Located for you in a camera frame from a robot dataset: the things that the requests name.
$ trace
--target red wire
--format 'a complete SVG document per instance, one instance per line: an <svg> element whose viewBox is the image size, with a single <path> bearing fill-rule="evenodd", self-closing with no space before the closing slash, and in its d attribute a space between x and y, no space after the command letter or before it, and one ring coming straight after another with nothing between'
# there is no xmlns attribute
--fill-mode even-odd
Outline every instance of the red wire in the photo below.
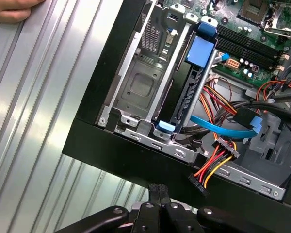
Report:
<svg viewBox="0 0 291 233"><path fill-rule="evenodd" d="M209 96L211 96L219 105L221 105L225 110L227 110L229 113L232 113L233 115L235 115L234 112L232 112L232 110L229 107L226 107L226 105L224 105L224 103L220 102L219 99L217 99L212 93L210 93L207 89L204 88L204 91L206 91Z"/></svg>
<svg viewBox="0 0 291 233"><path fill-rule="evenodd" d="M226 151L221 152L220 154L218 154L216 157L213 157L209 163L205 166L204 170L202 171L202 173L199 176L199 182L202 182L202 178L204 173L206 172L207 168L209 168L211 166L211 164L213 164L216 160L218 160L222 155L224 155L226 153Z"/></svg>
<svg viewBox="0 0 291 233"><path fill-rule="evenodd" d="M275 84L275 83L284 84L284 81L285 81L285 80L281 80L281 81L268 81L268 82L264 83L264 84L263 84L263 85L258 89L257 96L256 96L256 100L257 100L257 101L259 100L260 92L261 92L262 88L263 88L266 84L268 84L268 85L267 85L267 86L264 88L264 90L263 90L263 97L264 97L264 98L266 98L266 89L267 89L268 86L270 86L270 85L272 85L272 84Z"/></svg>
<svg viewBox="0 0 291 233"><path fill-rule="evenodd" d="M214 119L214 112L213 112L213 109L212 109L212 107L211 107L211 105L210 105L208 99L205 97L205 95L204 95L203 93L200 93L200 95L201 95L202 97L204 97L204 100L206 101L207 106L208 106L208 108L209 108L209 110L210 110L210 112L211 112L212 119Z"/></svg>

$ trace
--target motherboard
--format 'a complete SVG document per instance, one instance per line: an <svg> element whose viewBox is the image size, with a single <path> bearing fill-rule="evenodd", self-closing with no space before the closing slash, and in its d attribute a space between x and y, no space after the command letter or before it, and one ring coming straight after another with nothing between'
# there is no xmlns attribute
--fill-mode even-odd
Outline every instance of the motherboard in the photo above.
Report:
<svg viewBox="0 0 291 233"><path fill-rule="evenodd" d="M291 48L291 0L165 0L164 6L177 3L199 18L218 21L217 49L230 60L216 70L260 87L284 69Z"/></svg>

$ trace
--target ram slot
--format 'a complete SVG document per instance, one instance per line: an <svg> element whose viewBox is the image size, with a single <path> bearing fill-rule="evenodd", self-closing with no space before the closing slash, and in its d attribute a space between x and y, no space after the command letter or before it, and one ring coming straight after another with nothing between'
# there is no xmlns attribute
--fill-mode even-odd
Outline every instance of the ram slot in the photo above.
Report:
<svg viewBox="0 0 291 233"><path fill-rule="evenodd" d="M235 44L239 44L243 47L255 51L256 53L261 53L270 59L278 58L281 55L280 51L250 39L240 33L234 32L224 26L218 25L217 30L219 33L219 39L224 37L227 40L234 42Z"/></svg>
<svg viewBox="0 0 291 233"><path fill-rule="evenodd" d="M265 58L261 54L258 54L251 50L243 48L240 45L231 43L230 41L226 41L222 39L218 40L216 47L219 51L227 52L239 58L244 58L267 70L273 70L277 65L277 61L275 61L274 59L272 60L272 59Z"/></svg>

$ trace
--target screw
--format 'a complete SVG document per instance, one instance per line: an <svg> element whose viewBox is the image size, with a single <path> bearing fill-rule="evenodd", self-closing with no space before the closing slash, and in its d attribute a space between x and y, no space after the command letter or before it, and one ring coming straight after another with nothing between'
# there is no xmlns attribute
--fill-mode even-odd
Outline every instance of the screw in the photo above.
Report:
<svg viewBox="0 0 291 233"><path fill-rule="evenodd" d="M204 209L204 212L207 214L207 215L212 215L212 210L211 209Z"/></svg>
<svg viewBox="0 0 291 233"><path fill-rule="evenodd" d="M152 205L151 203L148 203L148 204L146 205L146 207L147 207L147 208L153 208L154 205Z"/></svg>
<svg viewBox="0 0 291 233"><path fill-rule="evenodd" d="M105 122L106 122L105 118L101 118L99 121L100 121L100 123L103 124L103 125L104 125Z"/></svg>
<svg viewBox="0 0 291 233"><path fill-rule="evenodd" d="M123 211L121 209L119 209L119 208L115 208L113 210L113 213L115 213L115 214L121 214L121 213L123 213Z"/></svg>
<svg viewBox="0 0 291 233"><path fill-rule="evenodd" d="M171 203L170 206L171 206L171 208L174 208L174 209L178 208L178 205L176 203Z"/></svg>

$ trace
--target hand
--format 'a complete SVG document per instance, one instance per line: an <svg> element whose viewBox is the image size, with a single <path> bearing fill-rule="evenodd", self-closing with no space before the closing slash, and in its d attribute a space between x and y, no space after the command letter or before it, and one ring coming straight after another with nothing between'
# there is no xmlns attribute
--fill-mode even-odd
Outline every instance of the hand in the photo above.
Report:
<svg viewBox="0 0 291 233"><path fill-rule="evenodd" d="M45 0L0 0L0 23L18 23L28 18L30 8Z"/></svg>

